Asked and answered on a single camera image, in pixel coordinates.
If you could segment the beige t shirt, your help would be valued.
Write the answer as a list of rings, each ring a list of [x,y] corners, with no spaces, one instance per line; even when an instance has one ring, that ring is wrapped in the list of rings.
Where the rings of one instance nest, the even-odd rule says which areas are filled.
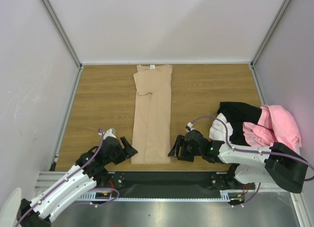
[[[132,164],[167,164],[171,159],[171,80],[173,66],[137,66]]]

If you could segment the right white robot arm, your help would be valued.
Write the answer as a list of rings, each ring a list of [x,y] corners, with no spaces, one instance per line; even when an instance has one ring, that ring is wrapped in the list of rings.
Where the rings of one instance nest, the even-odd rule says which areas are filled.
[[[189,162],[200,156],[209,163],[229,164],[226,184],[233,189],[247,183],[272,183],[296,194],[302,192],[309,167],[280,142],[267,147],[239,146],[207,139],[197,130],[178,135],[168,156]]]

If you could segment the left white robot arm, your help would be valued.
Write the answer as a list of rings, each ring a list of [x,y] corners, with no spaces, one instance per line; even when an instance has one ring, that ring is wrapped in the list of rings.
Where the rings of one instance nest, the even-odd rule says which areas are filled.
[[[22,199],[17,213],[18,227],[49,227],[77,198],[108,182],[105,166],[133,157],[138,151],[125,137],[109,136],[99,146],[83,153],[69,171],[50,188],[32,200]]]

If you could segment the white t shirt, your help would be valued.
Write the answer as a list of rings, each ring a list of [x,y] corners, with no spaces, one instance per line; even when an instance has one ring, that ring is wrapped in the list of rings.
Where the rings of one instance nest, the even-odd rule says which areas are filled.
[[[228,133],[229,138],[233,134],[233,128],[224,114],[219,113],[217,119],[212,122],[210,127],[209,138],[212,140],[226,141],[226,133]]]

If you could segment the black t shirt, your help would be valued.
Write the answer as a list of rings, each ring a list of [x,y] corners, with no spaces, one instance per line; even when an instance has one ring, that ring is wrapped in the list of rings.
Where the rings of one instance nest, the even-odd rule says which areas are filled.
[[[243,123],[257,124],[262,110],[243,102],[221,102],[217,114],[222,113],[231,124],[233,134],[229,137],[232,144],[249,146],[245,140]]]

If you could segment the pink t shirt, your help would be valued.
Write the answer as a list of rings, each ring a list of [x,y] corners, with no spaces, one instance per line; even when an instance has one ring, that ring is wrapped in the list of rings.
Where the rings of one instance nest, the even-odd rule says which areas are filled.
[[[301,135],[294,117],[279,105],[262,105],[261,116],[256,123],[244,122],[243,135],[252,147],[272,146],[279,142],[296,151],[302,145]]]

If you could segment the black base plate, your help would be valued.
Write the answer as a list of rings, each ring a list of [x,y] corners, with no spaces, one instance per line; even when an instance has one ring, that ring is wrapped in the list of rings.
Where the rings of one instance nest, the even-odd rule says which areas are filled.
[[[217,172],[111,172],[103,175],[98,187],[113,187],[120,191],[133,190],[237,190],[243,185],[226,173]]]

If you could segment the left aluminium frame post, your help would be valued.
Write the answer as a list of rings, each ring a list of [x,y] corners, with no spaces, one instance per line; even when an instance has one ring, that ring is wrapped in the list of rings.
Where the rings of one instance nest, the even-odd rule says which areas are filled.
[[[71,44],[71,41],[66,34],[63,25],[61,24],[57,13],[55,12],[51,2],[49,0],[40,0],[43,8],[45,9],[49,19],[51,20],[54,28],[56,29],[61,41],[63,42],[65,48],[67,49],[69,55],[71,56],[72,60],[76,64],[76,66],[81,69],[82,63],[80,62],[78,55],[76,54],[73,45]]]

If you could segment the aluminium frame post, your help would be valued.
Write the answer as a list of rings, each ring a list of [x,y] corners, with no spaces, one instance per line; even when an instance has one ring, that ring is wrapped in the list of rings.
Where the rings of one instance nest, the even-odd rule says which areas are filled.
[[[283,16],[285,15],[286,13],[286,10],[288,9],[290,3],[292,2],[292,0],[283,0],[278,12],[276,13],[275,15],[275,18],[273,19],[271,25],[270,25],[270,28],[268,29],[268,31],[266,32],[266,35],[265,37],[263,38],[260,46],[258,47],[258,50],[257,52],[255,53],[251,63],[250,63],[250,66],[252,68],[255,67],[255,65],[257,64],[260,56],[262,55],[264,49],[266,48],[268,42],[270,41],[271,37],[273,36],[277,26],[279,25],[281,19],[283,18]]]
[[[51,20],[54,28],[56,29],[61,41],[63,42],[65,48],[67,49],[69,55],[71,56],[72,60],[76,64],[76,66],[81,69],[82,63],[80,62],[78,55],[76,54],[73,45],[71,44],[71,41],[66,34],[63,25],[61,24],[57,13],[55,12],[51,2],[49,0],[40,0],[43,8],[45,9],[49,19]]]

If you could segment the right aluminium frame post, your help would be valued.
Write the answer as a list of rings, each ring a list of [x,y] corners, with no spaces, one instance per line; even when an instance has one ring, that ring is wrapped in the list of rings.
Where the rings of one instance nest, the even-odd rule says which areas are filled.
[[[275,18],[273,19],[271,25],[270,25],[270,28],[268,29],[268,31],[266,32],[266,35],[265,37],[263,38],[260,46],[258,47],[258,50],[257,52],[255,53],[251,63],[250,63],[250,66],[252,68],[255,67],[255,65],[257,64],[260,56],[262,55],[264,49],[266,48],[268,42],[270,41],[271,37],[273,36],[277,26],[279,25],[281,19],[283,18],[283,16],[285,15],[286,13],[286,10],[288,9],[290,3],[292,2],[292,0],[283,0],[278,12],[276,13],[275,15]]]

